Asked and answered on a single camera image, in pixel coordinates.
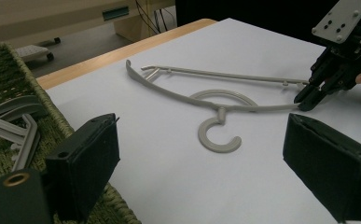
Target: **woven basket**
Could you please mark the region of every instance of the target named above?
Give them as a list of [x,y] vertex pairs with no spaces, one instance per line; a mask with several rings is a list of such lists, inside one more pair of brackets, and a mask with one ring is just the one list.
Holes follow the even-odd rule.
[[[45,157],[56,148],[61,141],[70,136],[74,130],[70,127],[58,108],[52,103],[47,93],[38,85],[16,51],[8,44],[0,44],[0,104],[19,96],[35,95],[49,114],[38,119],[38,131],[41,139],[35,151],[30,167],[42,171],[45,169]],[[11,172],[13,161],[10,150],[11,143],[0,138],[0,176]],[[54,216],[55,223],[61,221]],[[141,223],[110,184],[90,213],[87,223]]]

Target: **white table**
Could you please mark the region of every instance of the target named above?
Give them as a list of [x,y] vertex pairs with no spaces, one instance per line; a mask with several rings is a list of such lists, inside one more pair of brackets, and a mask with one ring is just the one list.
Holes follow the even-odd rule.
[[[263,77],[308,79],[324,48],[227,19],[133,55],[132,67],[160,64]],[[156,84],[190,95],[238,91],[259,105],[293,103],[294,86],[162,76]],[[289,113],[319,119],[361,143],[361,85],[309,112],[230,112],[209,138],[243,144],[228,154],[204,148],[199,125],[216,115],[161,95],[127,75],[125,60],[47,90],[70,124],[116,113],[121,161],[110,183],[137,217],[155,223],[336,223],[283,161]],[[215,99],[220,103],[226,99]]]

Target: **gray hanger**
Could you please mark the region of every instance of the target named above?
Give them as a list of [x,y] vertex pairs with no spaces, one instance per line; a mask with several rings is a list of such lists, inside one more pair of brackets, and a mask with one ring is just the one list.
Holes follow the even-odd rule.
[[[128,71],[128,75],[140,82],[141,84],[145,85],[146,87],[158,91],[164,95],[174,98],[175,100],[179,100],[185,103],[198,105],[198,106],[205,106],[213,108],[217,110],[217,117],[211,118],[206,120],[200,125],[198,136],[202,145],[214,152],[226,153],[232,152],[236,150],[242,143],[242,139],[238,136],[234,137],[228,144],[225,145],[218,145],[211,142],[207,138],[207,131],[216,124],[225,124],[225,116],[226,112],[230,110],[237,110],[237,111],[274,111],[274,110],[287,110],[287,109],[298,109],[299,104],[288,104],[288,105],[257,105],[251,99],[247,98],[246,96],[236,92],[236,91],[226,91],[226,90],[208,90],[208,91],[200,91],[191,96],[184,96],[173,91],[168,91],[159,87],[152,82],[157,79],[161,73],[160,71],[167,71],[171,73],[172,71],[180,72],[180,73],[187,73],[191,75],[197,76],[207,76],[207,77],[223,77],[223,78],[235,78],[235,79],[244,79],[244,80],[254,80],[254,81],[268,81],[268,82],[279,82],[283,85],[287,86],[288,84],[296,84],[300,89],[307,85],[309,82],[306,80],[299,80],[299,79],[291,79],[291,78],[277,78],[277,77],[251,77],[251,76],[241,76],[241,75],[234,75],[234,74],[224,74],[224,73],[215,73],[215,72],[207,72],[207,71],[200,71],[200,70],[191,70],[185,68],[177,68],[177,67],[168,67],[168,66],[160,66],[160,65],[151,65],[145,66],[141,69],[145,70],[152,70],[149,74],[145,77],[139,75],[132,67],[131,61],[126,61],[126,67]],[[200,98],[210,95],[210,94],[223,94],[231,97],[236,97],[246,103],[246,105],[222,105],[216,104],[210,101],[204,101]]]
[[[18,97],[0,104],[0,137],[13,142],[11,149],[19,150],[18,156],[13,158],[15,164],[12,171],[29,165],[40,139],[37,124],[31,115],[39,117],[46,114],[44,106],[32,95]],[[26,128],[10,123],[19,118],[24,120]]]

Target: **wooden table edge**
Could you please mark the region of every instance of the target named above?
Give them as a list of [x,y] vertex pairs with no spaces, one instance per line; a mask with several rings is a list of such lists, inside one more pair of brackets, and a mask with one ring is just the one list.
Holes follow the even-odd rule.
[[154,48],[157,45],[168,42],[179,36],[197,31],[203,27],[214,23],[216,23],[216,21],[210,19],[201,19],[198,21],[194,21],[189,24],[174,28],[165,33],[154,35],[147,39],[132,43],[123,48],[112,50],[105,54],[88,59],[87,61],[84,61],[82,63],[71,65],[59,71],[39,77],[36,80],[44,90],[48,90],[66,81],[72,80],[76,77],[81,77],[85,74],[95,71],[103,66],[126,59],[136,53]]

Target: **brass grommet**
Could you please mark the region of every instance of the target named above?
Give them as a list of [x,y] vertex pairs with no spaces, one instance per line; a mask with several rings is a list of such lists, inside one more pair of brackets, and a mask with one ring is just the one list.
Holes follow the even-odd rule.
[[14,187],[29,179],[30,175],[28,173],[18,173],[9,176],[4,182],[3,185],[6,187]]

